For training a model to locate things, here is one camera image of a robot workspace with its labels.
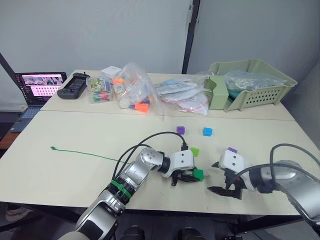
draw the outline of orange object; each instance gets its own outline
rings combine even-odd
[[[116,78],[116,79],[113,81],[113,85],[116,85],[116,84],[124,84],[124,83],[125,83],[125,80],[124,80],[122,77]]]
[[[149,111],[149,104],[147,103],[137,103],[134,105],[134,109],[142,112],[142,113],[147,113]]]

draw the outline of green cube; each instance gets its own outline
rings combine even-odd
[[[199,152],[200,152],[200,149],[199,149],[199,148],[192,147],[190,150],[191,150],[191,152],[193,153],[193,156],[194,156],[194,157],[198,157]]]
[[[201,169],[194,169],[193,170],[193,176],[196,179],[199,179],[200,182],[202,182],[205,179],[204,171]]]

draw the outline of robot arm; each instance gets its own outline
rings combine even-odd
[[[124,212],[126,204],[138,191],[151,170],[157,170],[165,178],[172,176],[173,183],[178,179],[183,181],[186,177],[184,171],[193,171],[194,168],[194,156],[190,150],[179,151],[170,157],[165,157],[164,153],[157,152],[153,148],[144,148],[136,160],[128,164],[81,215],[75,227],[77,233],[68,233],[60,240],[69,240],[72,234],[89,240],[110,240],[118,226],[117,217]],[[189,179],[190,182],[202,180],[195,177]]]
[[[277,164],[289,166],[301,166],[291,160],[281,160]],[[213,167],[224,170],[226,188],[219,186],[208,187],[210,191],[221,196],[241,199],[242,189],[258,191],[262,194],[269,194],[273,191],[281,191],[287,195],[290,203],[301,214],[301,216],[312,226],[320,226],[320,183],[303,172],[296,169],[275,166],[275,181],[272,181],[271,168],[262,167],[252,169],[241,175],[233,184],[234,190],[230,187],[231,179],[239,172],[252,166],[233,148],[228,148]]]

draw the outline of laptop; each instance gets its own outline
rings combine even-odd
[[[22,132],[43,105],[67,79],[65,72],[16,73],[15,79],[28,108],[13,124],[10,132]]]

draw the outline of laptop screen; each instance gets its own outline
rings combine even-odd
[[[16,73],[15,78],[28,105],[44,105],[67,79],[65,72]]]

